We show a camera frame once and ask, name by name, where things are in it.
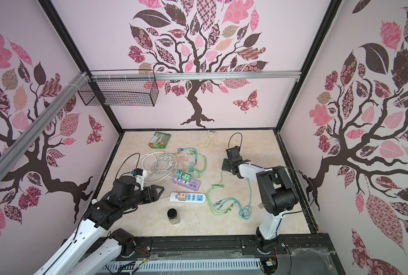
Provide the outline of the pink charger plug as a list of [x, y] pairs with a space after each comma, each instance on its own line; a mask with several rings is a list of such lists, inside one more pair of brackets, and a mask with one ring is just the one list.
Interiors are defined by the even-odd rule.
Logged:
[[176, 197], [179, 201], [187, 201], [187, 194], [185, 192], [179, 192]]

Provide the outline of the teal charger plug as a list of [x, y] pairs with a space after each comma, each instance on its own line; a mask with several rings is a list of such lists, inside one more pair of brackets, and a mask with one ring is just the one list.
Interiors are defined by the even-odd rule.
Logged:
[[177, 170], [175, 172], [175, 177], [178, 179], [182, 179], [183, 172], [181, 170]]

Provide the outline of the light green charger plug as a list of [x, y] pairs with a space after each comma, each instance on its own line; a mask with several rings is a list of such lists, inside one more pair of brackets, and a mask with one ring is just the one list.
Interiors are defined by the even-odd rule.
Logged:
[[182, 173], [182, 180], [184, 182], [190, 182], [191, 180], [191, 175], [189, 173]]

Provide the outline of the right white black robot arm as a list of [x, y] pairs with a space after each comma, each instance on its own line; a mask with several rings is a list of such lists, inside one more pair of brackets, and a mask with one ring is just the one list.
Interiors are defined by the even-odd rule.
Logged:
[[232, 173], [239, 179], [257, 182], [261, 203], [265, 214], [256, 232], [256, 247], [268, 253], [279, 241], [280, 227], [285, 216], [299, 203], [294, 184], [283, 166], [261, 167], [243, 159], [241, 147], [226, 150], [222, 170]]

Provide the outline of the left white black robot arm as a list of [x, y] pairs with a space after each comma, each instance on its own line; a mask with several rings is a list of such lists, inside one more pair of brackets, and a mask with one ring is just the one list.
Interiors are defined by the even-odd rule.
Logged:
[[94, 203], [83, 215], [74, 233], [58, 251], [36, 272], [37, 275], [94, 275], [119, 256], [135, 253], [134, 236], [117, 229], [84, 260], [81, 258], [112, 225], [139, 205], [160, 199], [165, 188], [152, 184], [142, 187], [143, 178], [122, 176], [114, 180], [112, 190]]

